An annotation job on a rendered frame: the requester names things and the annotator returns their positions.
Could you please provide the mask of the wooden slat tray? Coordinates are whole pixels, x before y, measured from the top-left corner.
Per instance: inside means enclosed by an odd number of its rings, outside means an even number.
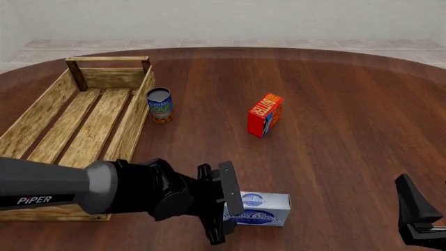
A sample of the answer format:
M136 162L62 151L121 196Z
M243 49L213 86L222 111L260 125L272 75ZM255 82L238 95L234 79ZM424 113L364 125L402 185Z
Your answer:
M83 169L96 160L131 160L156 81L140 68L80 68L91 56L66 59L67 70L0 135L0 158ZM107 220L76 204L0 211L0 220Z

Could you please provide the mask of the dark grey plate on stalk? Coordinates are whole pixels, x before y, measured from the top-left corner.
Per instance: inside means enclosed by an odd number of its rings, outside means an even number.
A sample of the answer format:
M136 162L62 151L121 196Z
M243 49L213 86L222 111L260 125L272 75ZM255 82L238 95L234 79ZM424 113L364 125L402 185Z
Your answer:
M218 170L220 172L222 198L219 198L217 202L226 204L229 215L240 215L244 208L233 163L230 160L221 162L218 165Z

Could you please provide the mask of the red butter box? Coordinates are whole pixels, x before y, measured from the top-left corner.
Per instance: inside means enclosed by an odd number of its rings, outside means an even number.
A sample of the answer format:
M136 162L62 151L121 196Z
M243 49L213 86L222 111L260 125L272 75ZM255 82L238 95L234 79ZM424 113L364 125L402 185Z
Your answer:
M282 116L284 98L267 93L248 112L247 131L264 137Z

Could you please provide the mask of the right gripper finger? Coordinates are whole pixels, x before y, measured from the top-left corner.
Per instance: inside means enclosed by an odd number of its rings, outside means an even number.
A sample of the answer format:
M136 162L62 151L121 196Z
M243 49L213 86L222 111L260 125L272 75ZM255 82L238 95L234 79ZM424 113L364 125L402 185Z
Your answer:
M443 218L443 214L424 198L409 175L401 174L394 182L399 201L399 228L418 223L431 224Z

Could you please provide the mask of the pale blue cream cheese box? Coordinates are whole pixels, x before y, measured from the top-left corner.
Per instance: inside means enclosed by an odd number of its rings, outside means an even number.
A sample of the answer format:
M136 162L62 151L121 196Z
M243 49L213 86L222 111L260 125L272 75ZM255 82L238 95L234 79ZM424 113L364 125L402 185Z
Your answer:
M235 221L238 225L265 225L283 227L291 210L289 194L240 192L244 211L229 215L225 206L223 221Z

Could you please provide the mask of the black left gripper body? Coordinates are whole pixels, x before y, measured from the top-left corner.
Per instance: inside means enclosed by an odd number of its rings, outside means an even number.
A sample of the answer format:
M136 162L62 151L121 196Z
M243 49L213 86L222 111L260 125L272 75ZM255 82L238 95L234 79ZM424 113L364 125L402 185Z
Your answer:
M227 163L221 162L217 169L209 165L198 167L198 216L211 245L223 244L224 204L227 198Z

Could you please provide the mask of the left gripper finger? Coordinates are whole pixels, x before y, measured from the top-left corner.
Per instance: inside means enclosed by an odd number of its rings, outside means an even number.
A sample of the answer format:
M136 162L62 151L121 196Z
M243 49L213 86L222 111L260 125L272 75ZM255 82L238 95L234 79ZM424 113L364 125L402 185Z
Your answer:
M235 231L237 225L238 223L232 219L223 221L223 234L224 235L232 234Z

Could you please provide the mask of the blue alphabet soup can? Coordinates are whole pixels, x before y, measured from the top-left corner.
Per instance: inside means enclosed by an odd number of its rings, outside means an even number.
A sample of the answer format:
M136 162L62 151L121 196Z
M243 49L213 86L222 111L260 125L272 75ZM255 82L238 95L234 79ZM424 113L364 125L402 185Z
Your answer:
M155 123L168 123L174 117L171 92L164 87L156 87L146 94L149 112Z

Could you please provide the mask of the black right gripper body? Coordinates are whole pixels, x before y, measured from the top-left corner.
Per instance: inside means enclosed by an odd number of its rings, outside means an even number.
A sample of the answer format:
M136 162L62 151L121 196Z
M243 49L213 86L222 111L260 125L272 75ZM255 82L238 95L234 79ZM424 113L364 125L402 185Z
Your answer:
M409 223L399 219L399 233L406 245L446 246L446 227L435 227L438 219L421 220Z

